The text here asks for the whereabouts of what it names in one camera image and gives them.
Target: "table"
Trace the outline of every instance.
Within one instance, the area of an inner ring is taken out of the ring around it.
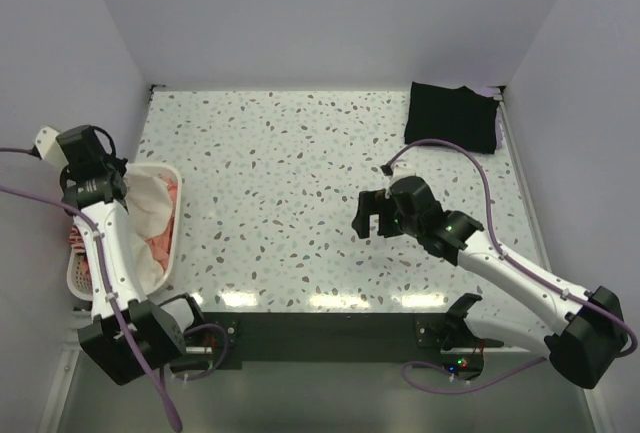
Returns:
[[[205,311],[444,312],[538,319],[487,281],[429,258],[409,237],[359,240],[358,192],[386,186],[408,91],[156,91],[136,161],[170,163],[184,196],[171,286]],[[406,155],[444,208],[486,223],[479,175],[439,148]],[[498,237],[538,261],[510,147],[479,155]]]

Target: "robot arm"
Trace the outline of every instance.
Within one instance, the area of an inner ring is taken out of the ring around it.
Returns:
[[[111,299],[116,300],[152,369],[182,357],[186,353],[185,330],[203,324],[204,318],[189,295],[160,307],[142,290],[129,246],[134,233],[125,201],[126,160],[115,156],[113,142],[111,153],[107,153],[96,135],[102,130],[93,126],[61,134],[51,128],[42,131],[40,141],[36,140],[38,152],[45,161],[62,167],[62,201],[97,225],[105,253],[103,277],[94,231],[83,217],[74,216],[84,240],[93,288],[92,323],[78,331],[80,346],[113,381],[123,385],[144,372],[124,338]],[[110,288],[106,288],[105,279]]]
[[[362,238],[370,233],[371,215],[379,217],[378,235],[385,238],[408,234],[427,252],[482,276],[525,305],[542,325],[524,327],[474,311],[482,298],[465,294],[448,314],[458,321],[457,334],[475,339],[503,341],[548,358],[565,378],[583,388],[593,388],[627,342],[627,334],[612,321],[569,299],[592,303],[622,319],[615,294],[604,287],[590,293],[582,286],[558,278],[499,243],[501,253],[481,223],[459,211],[443,211],[429,186],[406,166],[388,168],[386,190],[359,195],[358,213],[352,223]],[[536,277],[556,285],[546,288],[513,266],[515,260]]]

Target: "black cloth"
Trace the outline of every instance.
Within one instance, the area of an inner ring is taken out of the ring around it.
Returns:
[[[477,153],[496,151],[496,112],[499,102],[467,87],[448,89],[411,85],[406,144],[426,138],[446,140]]]

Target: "laundry basket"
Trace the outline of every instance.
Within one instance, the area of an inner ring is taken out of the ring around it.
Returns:
[[[148,173],[150,175],[157,176],[163,180],[170,180],[178,187],[178,194],[175,206],[173,233],[171,234],[171,251],[169,252],[169,265],[164,275],[159,279],[150,291],[145,291],[146,295],[150,295],[166,286],[171,278],[173,272],[173,262],[175,259],[175,252],[177,250],[177,243],[180,233],[180,211],[182,203],[182,177],[178,170],[170,165],[164,163],[131,163],[127,166],[127,169],[137,169],[141,172]],[[81,253],[71,250],[71,256],[69,258],[69,265],[67,267],[67,286],[71,293],[78,299],[83,301],[93,300],[93,289],[91,286],[91,277],[82,273],[80,263]]]

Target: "white panel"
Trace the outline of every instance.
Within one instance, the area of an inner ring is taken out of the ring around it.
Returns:
[[[94,122],[133,151],[145,84],[103,0],[0,0],[0,146]],[[61,197],[50,165],[0,156],[0,183]],[[0,195],[0,431],[35,431],[60,360],[68,217]]]
[[[636,329],[639,31],[637,0],[558,0],[507,89],[554,273],[612,289]],[[639,367],[616,361],[599,384],[619,433],[640,424]]]
[[[173,88],[504,84],[555,0],[106,0]]]

